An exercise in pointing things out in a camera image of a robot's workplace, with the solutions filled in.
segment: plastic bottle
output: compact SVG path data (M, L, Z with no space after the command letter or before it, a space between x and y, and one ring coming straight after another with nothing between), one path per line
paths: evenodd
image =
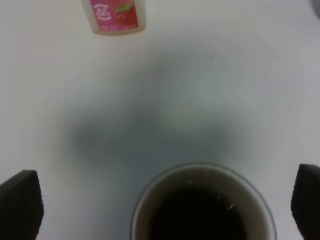
M145 0L81 1L95 34L133 34L146 28Z

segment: mug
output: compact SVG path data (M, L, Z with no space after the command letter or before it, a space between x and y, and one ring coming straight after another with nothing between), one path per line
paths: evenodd
M151 217L168 194L188 185L202 186L212 193L220 193L236 206L245 228L246 240L277 239L271 211L251 183L222 166L189 163L161 173L146 186L132 215L130 240L152 240L149 236Z

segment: cup rim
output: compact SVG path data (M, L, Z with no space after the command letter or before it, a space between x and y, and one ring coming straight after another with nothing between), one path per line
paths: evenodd
M199 169L199 168L207 168L210 170L214 170L217 172L220 172L222 174L225 174L226 176L233 178L234 180L238 181L238 183L243 186L243 188L246 189L246 191L250 192L255 196L255 200L257 204L260 206L261 211L263 212L263 216L265 217L265 222L267 225L268 232L270 233L270 239L269 240L276 240L277 239L277 230L276 230L276 224L273 218L273 215L271 213L271 210L264 199L263 195L258 191L258 189L245 177L237 173L236 171L227 168L225 166L221 166L214 163L207 163L207 162L196 162L196 163L185 163L180 164L177 166L174 166L172 168L169 168L158 175L156 175L143 189L142 193L140 194L140 197L137 200L137 203L134 207L131 223L130 223L130 240L137 240L136 239L136 226L137 221L140 215L140 212L142 210L142 207L145 203L145 201L148 199L148 196L152 192L152 190L162 182L162 180L165 180L167 177L171 176L174 173L178 173L180 171L184 170L190 170L190 169Z

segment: white table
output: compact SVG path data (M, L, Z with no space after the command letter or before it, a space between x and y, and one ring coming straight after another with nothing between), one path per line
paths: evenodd
M146 6L145 31L108 37L90 32L79 0L0 2L0 182L38 171L39 240L128 240L156 174L218 163L265 196L279 240L301 240L296 173L320 165L308 0Z

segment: coffee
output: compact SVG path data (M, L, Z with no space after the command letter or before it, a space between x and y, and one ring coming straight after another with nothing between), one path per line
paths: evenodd
M245 240L235 206L220 194L189 186L164 197L148 226L148 240Z

